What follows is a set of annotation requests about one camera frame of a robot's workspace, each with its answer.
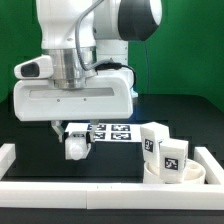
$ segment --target white cube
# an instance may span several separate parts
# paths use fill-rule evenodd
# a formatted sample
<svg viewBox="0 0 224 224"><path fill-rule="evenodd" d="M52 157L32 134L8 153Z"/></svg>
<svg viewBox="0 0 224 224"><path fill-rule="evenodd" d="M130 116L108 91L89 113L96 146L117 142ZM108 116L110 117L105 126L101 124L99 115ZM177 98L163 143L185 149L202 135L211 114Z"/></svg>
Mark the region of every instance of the white cube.
<svg viewBox="0 0 224 224"><path fill-rule="evenodd" d="M188 141L165 139L160 144L160 178L166 183L182 183L187 157Z"/></svg>
<svg viewBox="0 0 224 224"><path fill-rule="evenodd" d="M160 143L170 137L169 128L165 125L151 122L140 126L142 150L145 162L159 167Z"/></svg>

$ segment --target black table surface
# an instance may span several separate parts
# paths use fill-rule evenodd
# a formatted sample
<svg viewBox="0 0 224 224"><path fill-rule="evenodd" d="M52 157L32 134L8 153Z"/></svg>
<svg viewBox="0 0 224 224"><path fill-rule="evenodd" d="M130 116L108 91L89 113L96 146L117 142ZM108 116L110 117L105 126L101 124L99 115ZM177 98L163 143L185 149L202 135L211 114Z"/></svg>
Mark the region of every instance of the black table surface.
<svg viewBox="0 0 224 224"><path fill-rule="evenodd" d="M139 95L128 120L108 123L169 126L170 136L205 146L224 166L224 113L208 100L189 95ZM16 144L16 161L2 181L140 183L143 157L140 143L96 143L86 160L66 161L50 122L20 122L12 94L0 104L0 146ZM0 208L0 223L224 223L224 211L82 210Z"/></svg>

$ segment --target white block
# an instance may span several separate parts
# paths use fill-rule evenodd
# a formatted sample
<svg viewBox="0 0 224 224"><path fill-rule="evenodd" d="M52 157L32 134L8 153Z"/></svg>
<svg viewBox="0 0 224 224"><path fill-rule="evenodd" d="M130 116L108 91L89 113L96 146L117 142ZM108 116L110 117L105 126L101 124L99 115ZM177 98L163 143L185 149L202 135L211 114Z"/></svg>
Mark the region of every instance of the white block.
<svg viewBox="0 0 224 224"><path fill-rule="evenodd" d="M220 185L108 185L87 191L87 209L224 209Z"/></svg>
<svg viewBox="0 0 224 224"><path fill-rule="evenodd" d="M0 148L0 180L8 171L9 167L12 165L15 159L16 159L15 145L4 144Z"/></svg>
<svg viewBox="0 0 224 224"><path fill-rule="evenodd" d="M145 162L159 167L159 145L170 137L169 128L165 125L151 122L140 126L142 150Z"/></svg>
<svg viewBox="0 0 224 224"><path fill-rule="evenodd" d="M0 207L82 208L91 184L0 182Z"/></svg>
<svg viewBox="0 0 224 224"><path fill-rule="evenodd" d="M167 183L182 183L187 155L188 141L165 139L160 144L160 178Z"/></svg>
<svg viewBox="0 0 224 224"><path fill-rule="evenodd" d="M194 160L206 169L208 184L224 184L224 170L206 147L195 147Z"/></svg>

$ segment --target white border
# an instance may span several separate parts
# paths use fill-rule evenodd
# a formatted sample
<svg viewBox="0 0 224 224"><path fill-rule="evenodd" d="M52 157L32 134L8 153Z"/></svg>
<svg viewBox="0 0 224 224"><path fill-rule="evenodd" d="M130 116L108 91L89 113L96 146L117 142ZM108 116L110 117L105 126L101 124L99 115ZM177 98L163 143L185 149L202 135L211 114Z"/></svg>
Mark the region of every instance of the white border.
<svg viewBox="0 0 224 224"><path fill-rule="evenodd" d="M0 158L12 162L14 145ZM0 159L0 167L5 159ZM224 210L224 185L0 182L0 207Z"/></svg>

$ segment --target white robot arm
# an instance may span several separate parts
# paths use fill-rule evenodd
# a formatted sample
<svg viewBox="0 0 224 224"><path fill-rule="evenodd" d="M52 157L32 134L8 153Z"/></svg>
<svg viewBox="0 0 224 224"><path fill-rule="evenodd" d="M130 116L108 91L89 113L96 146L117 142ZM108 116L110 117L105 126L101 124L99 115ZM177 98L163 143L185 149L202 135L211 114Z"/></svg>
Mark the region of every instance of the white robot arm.
<svg viewBox="0 0 224 224"><path fill-rule="evenodd" d="M134 78L120 63L127 51L119 45L111 54L108 49L114 40L146 40L161 22L161 0L36 4L43 55L15 67L20 79L14 88L16 116L21 121L52 121L59 135L63 120L129 118Z"/></svg>

